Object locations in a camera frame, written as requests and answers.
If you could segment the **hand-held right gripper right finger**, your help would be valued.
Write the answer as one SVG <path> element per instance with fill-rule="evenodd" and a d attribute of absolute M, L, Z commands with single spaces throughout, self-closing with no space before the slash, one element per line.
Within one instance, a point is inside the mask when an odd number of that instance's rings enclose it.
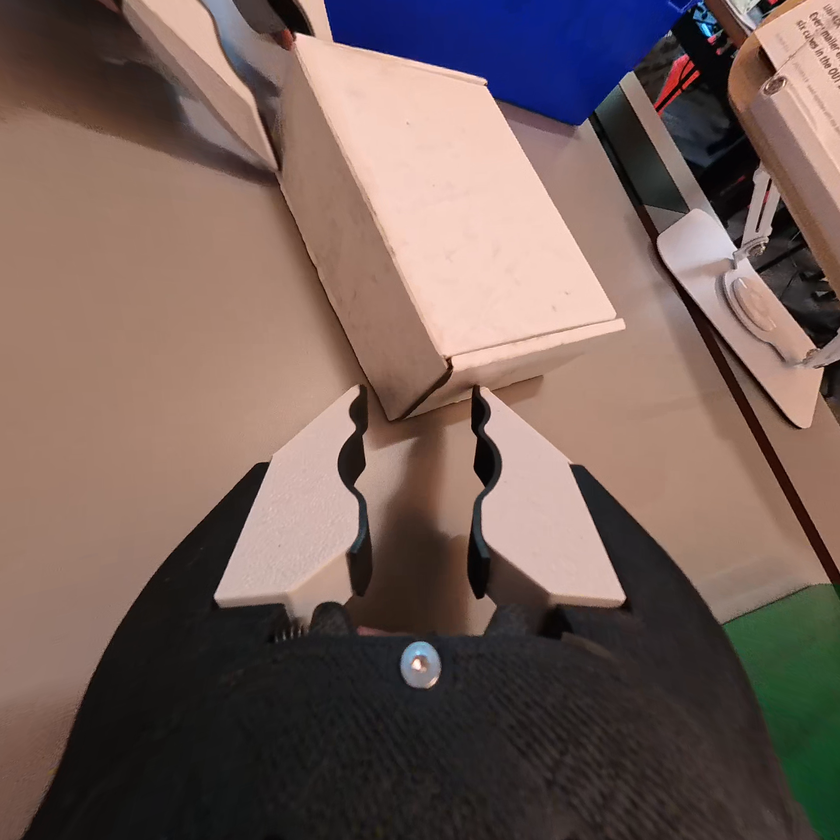
<path fill-rule="evenodd" d="M 474 471 L 470 589 L 496 606 L 542 616 L 556 606 L 627 601 L 573 463 L 485 386 L 471 395 Z"/>

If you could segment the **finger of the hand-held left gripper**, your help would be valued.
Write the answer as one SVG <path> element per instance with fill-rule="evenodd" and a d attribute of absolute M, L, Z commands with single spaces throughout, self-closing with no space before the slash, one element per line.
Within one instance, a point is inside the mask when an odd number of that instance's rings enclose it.
<path fill-rule="evenodd" d="M 324 1 L 293 1 L 293 3 L 301 21 L 299 32 L 321 40 L 333 41 L 333 32 Z"/>
<path fill-rule="evenodd" d="M 267 170 L 278 172 L 252 91 L 228 61 L 213 16 L 199 1 L 123 1 L 121 11 L 153 54 Z"/>

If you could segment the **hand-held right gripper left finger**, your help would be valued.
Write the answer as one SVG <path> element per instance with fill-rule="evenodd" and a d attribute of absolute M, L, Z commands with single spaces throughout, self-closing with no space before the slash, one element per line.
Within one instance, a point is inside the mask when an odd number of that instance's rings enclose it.
<path fill-rule="evenodd" d="M 355 385 L 284 444 L 216 588 L 220 608 L 282 605 L 308 624 L 317 606 L 363 596 L 373 574 L 365 469 L 368 392 Z"/>

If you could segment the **blue plastic bin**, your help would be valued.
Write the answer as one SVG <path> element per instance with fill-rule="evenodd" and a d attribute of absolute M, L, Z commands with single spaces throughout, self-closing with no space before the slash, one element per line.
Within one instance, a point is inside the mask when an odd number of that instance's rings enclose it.
<path fill-rule="evenodd" d="M 592 115 L 695 2 L 327 1 L 333 39 L 486 79 L 570 125 Z"/>

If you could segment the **white cardboard mailer box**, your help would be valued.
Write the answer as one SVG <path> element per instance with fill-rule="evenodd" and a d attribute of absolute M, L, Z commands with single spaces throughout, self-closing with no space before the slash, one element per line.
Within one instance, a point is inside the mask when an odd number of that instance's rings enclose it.
<path fill-rule="evenodd" d="M 481 78 L 299 35 L 280 189 L 385 416 L 624 330 Z"/>

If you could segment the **green plastic bin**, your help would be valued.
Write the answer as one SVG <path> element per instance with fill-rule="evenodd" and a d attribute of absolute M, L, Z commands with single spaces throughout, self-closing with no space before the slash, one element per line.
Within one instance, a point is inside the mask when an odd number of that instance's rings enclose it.
<path fill-rule="evenodd" d="M 794 798 L 828 839 L 839 838 L 838 593 L 814 584 L 723 625 Z"/>

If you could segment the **red object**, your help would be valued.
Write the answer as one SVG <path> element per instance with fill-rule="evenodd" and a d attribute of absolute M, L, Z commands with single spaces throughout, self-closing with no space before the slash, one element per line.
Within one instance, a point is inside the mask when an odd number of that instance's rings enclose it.
<path fill-rule="evenodd" d="M 654 109 L 661 114 L 700 78 L 700 72 L 688 55 L 677 58 L 668 72 L 664 85 L 654 104 Z"/>

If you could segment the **wooden display board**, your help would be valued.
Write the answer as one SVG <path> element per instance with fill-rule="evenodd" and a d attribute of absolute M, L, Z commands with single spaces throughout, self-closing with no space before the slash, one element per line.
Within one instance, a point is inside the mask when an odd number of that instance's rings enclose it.
<path fill-rule="evenodd" d="M 785 2 L 766 19 L 777 18 L 801 3 L 802 2 Z M 753 148 L 759 155 L 760 162 L 772 176 L 773 182 L 776 184 L 780 192 L 782 201 L 791 212 L 789 204 L 783 198 L 778 179 L 768 168 L 770 153 L 766 150 L 763 136 L 759 133 L 755 122 L 749 115 L 750 103 L 760 92 L 764 82 L 770 79 L 772 75 L 777 74 L 770 63 L 770 59 L 766 56 L 760 46 L 756 36 L 757 29 L 758 28 L 756 28 L 752 35 L 748 37 L 748 40 L 738 53 L 738 57 L 736 58 L 734 68 L 732 69 L 729 78 L 729 97 L 731 104 L 734 106 L 735 111 L 742 122 L 743 128 L 747 132 Z"/>

